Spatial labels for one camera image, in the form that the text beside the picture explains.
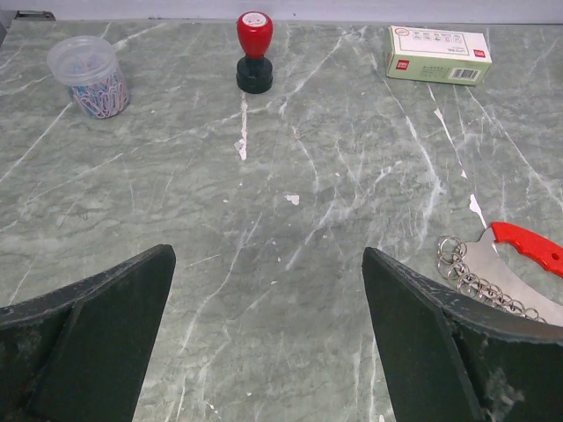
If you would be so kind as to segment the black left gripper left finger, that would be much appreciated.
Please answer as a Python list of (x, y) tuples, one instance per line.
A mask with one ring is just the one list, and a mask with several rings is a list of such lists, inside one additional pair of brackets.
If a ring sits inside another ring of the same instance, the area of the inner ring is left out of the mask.
[(3, 421), (130, 421), (168, 300), (173, 248), (1, 309)]

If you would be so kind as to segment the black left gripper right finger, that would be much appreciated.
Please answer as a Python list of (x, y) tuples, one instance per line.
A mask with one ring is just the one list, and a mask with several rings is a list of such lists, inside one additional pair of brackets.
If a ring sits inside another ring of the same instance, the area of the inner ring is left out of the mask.
[(362, 276), (398, 421), (560, 421), (562, 330), (368, 248)]

